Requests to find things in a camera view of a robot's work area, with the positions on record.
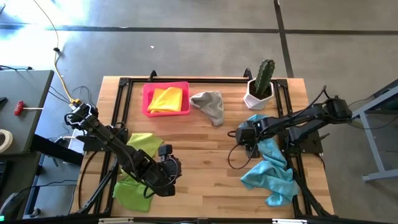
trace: towel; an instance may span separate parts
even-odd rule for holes
[[[169,87],[166,90],[155,89],[152,101],[148,106],[150,113],[181,111],[182,89]]]
[[[224,104],[220,92],[206,91],[198,93],[189,99],[189,103],[201,110],[214,126],[220,126],[224,123]]]
[[[144,150],[148,155],[154,156],[163,140],[153,134],[132,134],[127,145]],[[153,197],[144,198],[145,186],[135,181],[122,170],[123,179],[114,186],[113,197],[126,209],[139,212],[148,212]]]
[[[265,117],[254,115],[248,120],[257,121]],[[247,189],[261,187],[273,191],[266,199],[266,204],[269,206],[276,207],[291,203],[293,196],[299,192],[299,187],[293,180],[293,170],[285,170],[287,161],[272,138],[260,141],[258,147],[265,160],[244,174],[241,181]]]

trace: red screwdriver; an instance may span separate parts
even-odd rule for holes
[[[17,103],[14,110],[14,115],[19,116],[22,113],[22,110],[42,110],[43,108],[25,108],[24,102],[21,100]]]

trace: yellow cable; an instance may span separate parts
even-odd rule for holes
[[[59,36],[58,36],[57,29],[55,28],[55,26],[54,26],[54,24],[52,23],[52,21],[51,21],[51,19],[49,18],[49,16],[45,13],[45,11],[44,11],[44,10],[40,7],[40,5],[36,2],[36,0],[33,0],[33,1],[34,1],[34,2],[36,3],[36,5],[40,8],[40,10],[45,14],[45,16],[49,19],[49,21],[50,21],[52,27],[54,28],[55,34],[57,35],[57,48],[58,48],[60,40],[59,40]],[[63,81],[63,78],[61,77],[60,72],[58,71],[58,68],[57,68],[57,52],[55,52],[55,56],[54,56],[54,67],[55,67],[55,71],[57,72],[57,75],[58,75],[59,79],[61,80],[62,87],[63,87],[63,89],[65,90],[65,93],[67,94],[67,96],[68,96],[68,98],[69,98],[69,101],[70,101],[70,102],[73,102],[73,98],[70,96],[69,91],[68,91],[68,88],[67,88],[67,86],[65,85],[65,82]]]

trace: potted cactus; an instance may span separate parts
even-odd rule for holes
[[[248,81],[248,88],[243,97],[246,106],[252,110],[261,110],[274,96],[274,87],[271,84],[275,62],[271,59],[263,61],[255,80]]]

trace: gray cloth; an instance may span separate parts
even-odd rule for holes
[[[198,93],[189,99],[189,103],[204,112],[214,126],[220,126],[224,123],[224,103],[220,92]]]

